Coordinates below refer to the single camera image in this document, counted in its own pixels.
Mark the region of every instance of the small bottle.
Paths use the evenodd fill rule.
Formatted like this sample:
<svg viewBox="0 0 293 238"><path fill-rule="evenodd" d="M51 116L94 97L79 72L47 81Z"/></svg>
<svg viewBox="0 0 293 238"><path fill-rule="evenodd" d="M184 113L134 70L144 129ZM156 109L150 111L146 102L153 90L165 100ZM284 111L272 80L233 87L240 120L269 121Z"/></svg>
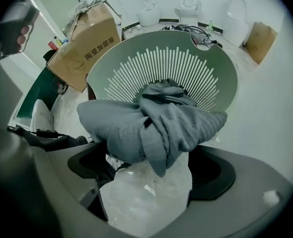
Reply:
<svg viewBox="0 0 293 238"><path fill-rule="evenodd" d="M55 44L52 41L48 44L48 46L50 46L52 50L58 50L58 48L55 46Z"/></svg>
<svg viewBox="0 0 293 238"><path fill-rule="evenodd" d="M213 23L212 23L212 21L210 20L210 23L209 23L209 25L208 25L208 30L213 30Z"/></svg>
<svg viewBox="0 0 293 238"><path fill-rule="evenodd" d="M57 36L54 37L56 43L58 44L58 47L60 47L63 43L60 39L57 38Z"/></svg>

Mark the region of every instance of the green panel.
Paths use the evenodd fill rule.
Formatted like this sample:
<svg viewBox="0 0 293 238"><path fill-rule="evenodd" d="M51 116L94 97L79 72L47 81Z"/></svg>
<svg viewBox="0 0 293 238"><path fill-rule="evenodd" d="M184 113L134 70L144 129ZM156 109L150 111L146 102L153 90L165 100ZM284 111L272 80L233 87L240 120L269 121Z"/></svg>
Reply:
<svg viewBox="0 0 293 238"><path fill-rule="evenodd" d="M208 69L214 68L212 75L218 78L216 89L219 93L216 95L214 102L216 105L211 111L226 111L230 106L237 92L237 74L233 63L228 55L217 45L211 49L203 51L198 49L192 42L191 35L182 31L156 31L137 35L125 40L107 53L105 53L94 65L87 78L88 84L93 89L97 99L106 99L107 92L105 88L109 86L108 79L111 79L115 72L120 68L120 63L126 63L128 57L135 57L137 52L143 54L146 49L154 51L156 48L164 50L168 47L170 50L186 52L197 56L200 61L207 60ZM143 86L136 99L141 97Z"/></svg>
<svg viewBox="0 0 293 238"><path fill-rule="evenodd" d="M50 70L44 68L28 91L18 113L18 118L32 118L36 100L42 100L49 110L57 99L58 83L63 84Z"/></svg>

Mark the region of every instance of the white toilet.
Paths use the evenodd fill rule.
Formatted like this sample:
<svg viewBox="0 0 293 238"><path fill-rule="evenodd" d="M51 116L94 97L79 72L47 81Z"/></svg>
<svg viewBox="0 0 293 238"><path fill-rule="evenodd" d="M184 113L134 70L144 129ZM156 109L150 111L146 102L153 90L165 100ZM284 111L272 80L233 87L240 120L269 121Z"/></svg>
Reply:
<svg viewBox="0 0 293 238"><path fill-rule="evenodd" d="M174 11L180 18L180 24L197 26L201 11L201 2L198 0L181 0L181 7L176 8Z"/></svg>
<svg viewBox="0 0 293 238"><path fill-rule="evenodd" d="M141 26L151 26L159 22L161 10L154 0L145 0L143 10L137 13Z"/></svg>
<svg viewBox="0 0 293 238"><path fill-rule="evenodd" d="M249 26L246 24L246 2L244 0L230 0L224 22L224 38L239 47L245 40Z"/></svg>

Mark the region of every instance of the toilet seat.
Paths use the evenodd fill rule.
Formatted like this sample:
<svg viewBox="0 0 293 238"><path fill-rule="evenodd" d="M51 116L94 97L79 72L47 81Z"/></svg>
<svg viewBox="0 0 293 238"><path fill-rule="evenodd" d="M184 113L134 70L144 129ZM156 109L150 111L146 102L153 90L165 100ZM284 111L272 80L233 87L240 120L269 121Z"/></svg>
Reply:
<svg viewBox="0 0 293 238"><path fill-rule="evenodd" d="M185 0L181 0L181 7L182 8L188 8L192 10L196 10L198 6L198 0L193 0L193 3L191 5L186 5Z"/></svg>
<svg viewBox="0 0 293 238"><path fill-rule="evenodd" d="M152 10L155 7L154 0L145 0L143 7L145 10Z"/></svg>

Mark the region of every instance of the power cord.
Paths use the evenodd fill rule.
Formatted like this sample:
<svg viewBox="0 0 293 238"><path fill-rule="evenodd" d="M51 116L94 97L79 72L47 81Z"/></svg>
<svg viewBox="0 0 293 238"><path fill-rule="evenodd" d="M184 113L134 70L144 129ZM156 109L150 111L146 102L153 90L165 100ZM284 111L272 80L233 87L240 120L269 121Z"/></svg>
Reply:
<svg viewBox="0 0 293 238"><path fill-rule="evenodd" d="M189 26L186 24L180 24L177 26L165 26L162 28L162 30L177 30L177 31L184 31L184 32L189 32L192 36L192 40L194 42L194 44L203 44L205 45L207 48L211 48L212 45L216 44L219 47L222 48L222 44L220 44L217 40L211 40L210 37L212 36L211 34L205 32L203 29L197 27L197 26ZM200 36L205 36L201 42L198 42L198 36L196 35L200 35Z"/></svg>

